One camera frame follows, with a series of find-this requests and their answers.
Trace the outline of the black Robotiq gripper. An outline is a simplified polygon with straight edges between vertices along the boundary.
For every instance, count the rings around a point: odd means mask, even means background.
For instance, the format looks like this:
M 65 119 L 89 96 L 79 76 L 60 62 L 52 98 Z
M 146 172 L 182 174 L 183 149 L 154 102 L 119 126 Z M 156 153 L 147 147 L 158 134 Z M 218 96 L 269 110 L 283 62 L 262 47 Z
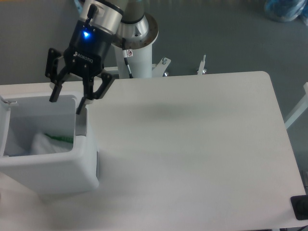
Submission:
M 57 102 L 68 73 L 82 77 L 83 82 L 83 97 L 76 114 L 81 113 L 85 107 L 86 100 L 101 99 L 115 80 L 110 73 L 102 72 L 104 60 L 112 41 L 113 35 L 95 26 L 89 25 L 85 27 L 84 21 L 78 20 L 64 54 L 54 48 L 49 48 L 45 76 L 54 84 L 50 102 Z M 65 65 L 58 72 L 59 60 L 63 57 Z M 86 72 L 83 76 L 85 66 L 88 67 L 89 73 Z M 100 74 L 99 78 L 102 83 L 96 91 L 93 91 L 94 76 L 98 74 Z

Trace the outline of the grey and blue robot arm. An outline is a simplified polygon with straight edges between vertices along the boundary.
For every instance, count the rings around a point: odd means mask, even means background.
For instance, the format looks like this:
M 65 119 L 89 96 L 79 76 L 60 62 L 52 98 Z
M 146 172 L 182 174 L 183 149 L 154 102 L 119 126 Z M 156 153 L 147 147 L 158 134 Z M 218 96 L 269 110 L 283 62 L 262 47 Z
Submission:
M 85 0 L 68 47 L 64 52 L 49 48 L 45 76 L 53 84 L 50 102 L 58 101 L 70 74 L 82 79 L 80 114 L 87 101 L 101 99 L 114 81 L 104 61 L 128 12 L 127 0 Z

